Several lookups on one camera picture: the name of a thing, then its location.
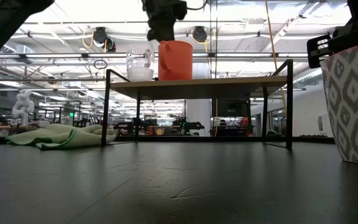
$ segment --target shelf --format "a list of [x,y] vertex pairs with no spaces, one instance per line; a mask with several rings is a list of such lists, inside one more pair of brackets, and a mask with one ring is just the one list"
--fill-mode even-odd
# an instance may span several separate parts
[[178,100],[263,97],[263,86],[273,93],[285,84],[286,76],[276,76],[111,83],[111,89],[134,99],[139,90],[141,100]]

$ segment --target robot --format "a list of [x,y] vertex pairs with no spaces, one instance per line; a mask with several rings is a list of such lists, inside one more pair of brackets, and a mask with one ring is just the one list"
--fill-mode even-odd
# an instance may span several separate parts
[[16,103],[12,109],[13,118],[11,125],[17,125],[17,117],[21,117],[21,126],[27,126],[29,124],[29,113],[34,112],[34,102],[30,100],[30,95],[32,94],[29,90],[20,90],[19,94],[16,96]]

